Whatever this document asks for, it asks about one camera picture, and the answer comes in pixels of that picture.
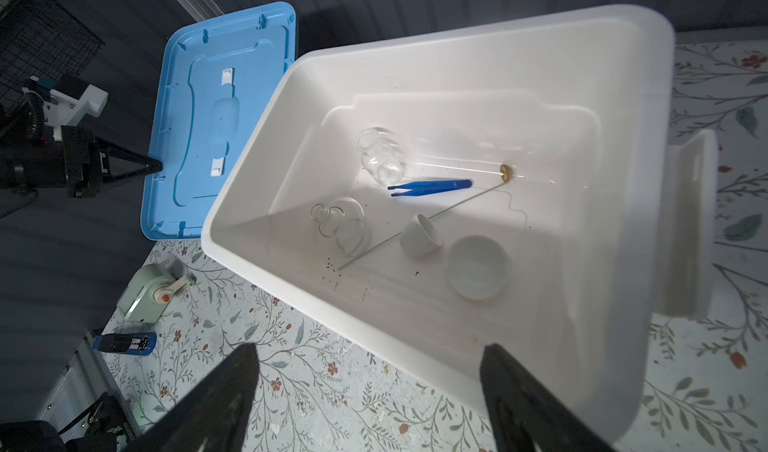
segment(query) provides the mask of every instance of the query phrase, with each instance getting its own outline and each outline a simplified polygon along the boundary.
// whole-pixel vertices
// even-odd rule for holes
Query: white latch
[[[220,176],[224,173],[224,158],[220,157],[218,159],[214,158],[213,162],[210,163],[210,176],[216,177]]]
[[[221,85],[232,84],[232,78],[235,74],[234,68],[224,69],[221,72]]]

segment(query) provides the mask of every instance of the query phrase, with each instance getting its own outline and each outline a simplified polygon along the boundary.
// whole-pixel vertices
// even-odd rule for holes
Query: plastic tweezers
[[[428,194],[437,194],[456,189],[467,189],[472,187],[471,179],[461,180],[425,180],[422,182],[410,182],[402,186],[390,186],[387,189],[410,189],[408,192],[397,192],[392,197],[398,196],[426,196]]]

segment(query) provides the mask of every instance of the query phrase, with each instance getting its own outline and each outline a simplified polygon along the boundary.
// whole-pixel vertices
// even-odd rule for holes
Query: metal mesh
[[[0,0],[0,104],[21,101],[29,76],[78,75],[104,45],[56,0]]]

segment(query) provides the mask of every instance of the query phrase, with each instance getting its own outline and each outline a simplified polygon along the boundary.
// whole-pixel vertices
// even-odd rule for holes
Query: table
[[[712,127],[720,141],[715,292],[708,319],[653,316],[642,404],[618,450],[756,452],[768,440],[767,54],[768,42],[677,47],[670,135]],[[261,379],[245,450],[495,449],[484,410],[248,283],[198,241],[160,241],[147,263],[197,284],[143,326],[158,332],[151,356],[104,355],[142,429],[254,342]],[[135,330],[113,316],[105,332]]]

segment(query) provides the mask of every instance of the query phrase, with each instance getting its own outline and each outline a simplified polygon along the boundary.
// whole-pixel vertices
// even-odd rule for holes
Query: ceramic cup
[[[442,239],[427,217],[417,214],[400,234],[400,247],[408,257],[425,255],[442,246]]]

